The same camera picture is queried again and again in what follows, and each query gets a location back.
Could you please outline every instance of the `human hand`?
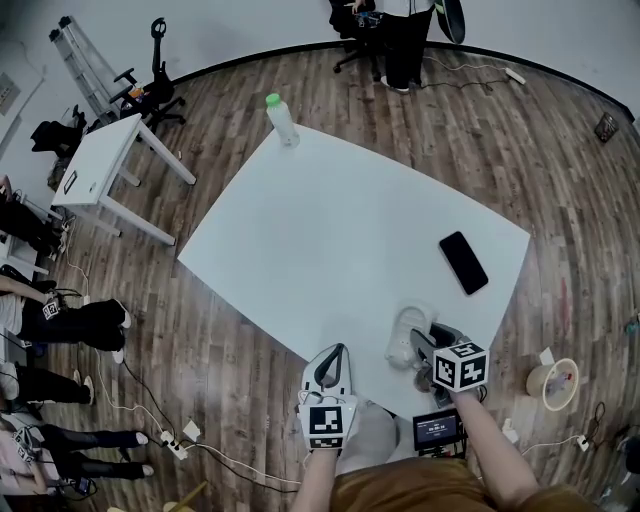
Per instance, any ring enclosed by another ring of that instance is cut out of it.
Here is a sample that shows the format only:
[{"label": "human hand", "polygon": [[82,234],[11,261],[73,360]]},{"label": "human hand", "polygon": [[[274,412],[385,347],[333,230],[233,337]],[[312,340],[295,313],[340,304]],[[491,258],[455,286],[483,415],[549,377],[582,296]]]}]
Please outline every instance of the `human hand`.
[{"label": "human hand", "polygon": [[353,12],[353,14],[357,14],[358,13],[358,8],[361,5],[364,5],[365,0],[355,0],[355,2],[353,2],[353,8],[351,10],[351,12]]}]

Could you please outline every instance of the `office chair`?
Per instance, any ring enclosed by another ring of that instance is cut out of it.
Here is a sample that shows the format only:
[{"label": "office chair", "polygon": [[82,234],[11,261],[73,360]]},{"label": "office chair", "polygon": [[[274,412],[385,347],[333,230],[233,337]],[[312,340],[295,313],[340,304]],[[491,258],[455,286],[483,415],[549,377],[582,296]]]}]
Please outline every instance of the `office chair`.
[{"label": "office chair", "polygon": [[176,104],[184,106],[186,101],[182,97],[172,99],[175,88],[165,71],[166,62],[163,61],[162,65],[160,65],[160,42],[166,31],[167,24],[164,22],[164,18],[158,18],[151,24],[151,37],[153,37],[153,63],[151,69],[153,71],[153,82],[144,88],[144,92],[133,96],[130,93],[135,88],[136,80],[131,74],[134,68],[130,68],[114,78],[113,81],[118,82],[124,78],[131,85],[128,85],[109,99],[109,103],[122,100],[122,104],[120,105],[120,119],[124,119],[133,114],[142,114],[143,119],[150,116],[147,127],[154,133],[158,128],[158,124],[165,119],[177,119],[180,124],[187,122],[181,115],[169,113],[169,110]]},{"label": "office chair", "polygon": [[329,23],[334,30],[340,34],[341,39],[355,39],[356,51],[347,55],[344,59],[336,62],[333,67],[334,73],[342,71],[342,65],[356,59],[369,58],[371,62],[371,74],[375,82],[380,81],[380,70],[378,69],[377,55],[381,47],[380,29],[378,21],[379,13],[375,13],[376,4],[374,0],[367,0],[364,5],[360,6],[358,13],[362,13],[356,17],[351,11],[352,0],[330,0],[331,17]]}]

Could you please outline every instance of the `smartphone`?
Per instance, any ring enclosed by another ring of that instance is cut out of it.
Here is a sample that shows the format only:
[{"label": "smartphone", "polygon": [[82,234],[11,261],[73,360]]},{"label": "smartphone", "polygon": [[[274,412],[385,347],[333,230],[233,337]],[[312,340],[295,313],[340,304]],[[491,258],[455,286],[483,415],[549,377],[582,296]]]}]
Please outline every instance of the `smartphone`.
[{"label": "smartphone", "polygon": [[440,240],[440,248],[467,295],[472,295],[489,282],[478,258],[460,231]]}]

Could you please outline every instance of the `white table leg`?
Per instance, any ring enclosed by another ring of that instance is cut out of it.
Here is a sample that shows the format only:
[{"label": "white table leg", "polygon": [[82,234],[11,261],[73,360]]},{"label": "white table leg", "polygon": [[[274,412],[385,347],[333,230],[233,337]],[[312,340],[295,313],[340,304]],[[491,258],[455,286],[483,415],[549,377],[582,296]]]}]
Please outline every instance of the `white table leg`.
[{"label": "white table leg", "polygon": [[180,160],[178,160],[173,153],[169,151],[162,142],[160,142],[160,139],[158,139],[158,137],[156,137],[142,122],[140,122],[140,137],[142,137],[149,146],[155,149],[156,153],[158,153],[158,155],[167,162],[169,167],[171,167],[184,181],[189,185],[193,185],[196,182],[196,177],[187,171],[187,168],[180,163]]},{"label": "white table leg", "polygon": [[100,220],[96,215],[89,213],[81,206],[75,206],[75,207],[67,206],[66,208],[71,210],[71,212],[73,212],[75,215],[77,215],[81,219],[84,219],[87,222],[91,222],[91,224],[94,224],[99,228],[104,229],[107,233],[113,236],[120,236],[121,231],[119,229],[116,229],[113,226],[110,226],[109,224],[104,222],[103,220]]},{"label": "white table leg", "polygon": [[37,265],[32,265],[28,261],[24,261],[23,259],[17,258],[15,256],[9,255],[6,259],[9,265],[15,265],[16,267],[23,267],[25,269],[31,270],[31,272],[39,272],[40,274],[44,274],[45,276],[49,275],[49,271],[46,268],[38,267]]},{"label": "white table leg", "polygon": [[171,235],[168,235],[160,228],[144,220],[142,217],[139,217],[131,210],[128,210],[117,201],[111,199],[108,195],[102,194],[102,196],[100,197],[100,204],[102,204],[105,208],[111,210],[116,215],[122,217],[124,220],[130,222],[138,229],[141,229],[145,233],[148,233],[149,235],[157,238],[161,242],[164,242],[168,245],[175,245],[176,239]]},{"label": "white table leg", "polygon": [[134,187],[140,186],[140,180],[136,178],[133,174],[131,174],[127,169],[125,169],[124,165],[120,166],[120,170],[118,170],[118,174],[122,176],[125,180],[131,183]]}]

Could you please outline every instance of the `plastic bottle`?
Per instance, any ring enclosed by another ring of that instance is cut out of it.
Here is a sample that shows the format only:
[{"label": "plastic bottle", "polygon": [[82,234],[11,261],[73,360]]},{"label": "plastic bottle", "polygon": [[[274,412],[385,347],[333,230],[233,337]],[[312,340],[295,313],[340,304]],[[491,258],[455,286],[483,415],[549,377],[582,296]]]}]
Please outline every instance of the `plastic bottle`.
[{"label": "plastic bottle", "polygon": [[296,131],[296,127],[291,120],[289,107],[280,99],[279,94],[269,94],[267,96],[267,115],[273,127],[280,135],[282,145],[289,148],[295,148],[300,144],[300,135]]}]

